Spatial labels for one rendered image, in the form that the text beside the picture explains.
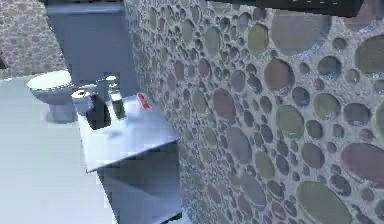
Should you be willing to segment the red flat object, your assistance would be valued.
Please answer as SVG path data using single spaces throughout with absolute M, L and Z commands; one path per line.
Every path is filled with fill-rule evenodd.
M 137 94 L 137 99 L 144 110 L 151 109 L 151 105 L 149 104 L 146 97 L 142 93 Z

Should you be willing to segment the grey cabinet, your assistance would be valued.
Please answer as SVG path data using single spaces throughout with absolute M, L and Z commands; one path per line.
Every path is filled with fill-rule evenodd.
M 98 174 L 117 224 L 162 224 L 182 212 L 180 134 L 146 103 L 126 97 L 126 117 L 98 130 L 78 117 L 86 171 Z

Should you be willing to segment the dark glass bottle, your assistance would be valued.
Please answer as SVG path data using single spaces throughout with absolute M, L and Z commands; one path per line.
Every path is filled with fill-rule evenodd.
M 112 107 L 115 112 L 117 119 L 123 119 L 126 117 L 123 98 L 120 93 L 119 87 L 117 84 L 109 85 L 109 97 L 111 99 Z

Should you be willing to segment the black soap dispenser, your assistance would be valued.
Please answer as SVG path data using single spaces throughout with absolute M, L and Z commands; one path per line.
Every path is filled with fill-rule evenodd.
M 91 96 L 91 108 L 86 112 L 89 126 L 98 130 L 111 125 L 111 117 L 107 104 L 97 94 Z

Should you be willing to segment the grey tall panel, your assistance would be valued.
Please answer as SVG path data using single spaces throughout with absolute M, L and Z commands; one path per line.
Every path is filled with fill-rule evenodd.
M 41 0 L 72 81 L 100 82 L 117 77 L 123 95 L 139 91 L 133 43 L 122 0 Z

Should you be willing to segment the white toilet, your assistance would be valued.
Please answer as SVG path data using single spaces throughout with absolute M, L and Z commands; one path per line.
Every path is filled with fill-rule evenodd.
M 54 123 L 70 123 L 76 118 L 71 94 L 74 84 L 67 70 L 39 74 L 27 82 L 32 95 L 49 107 L 48 118 Z

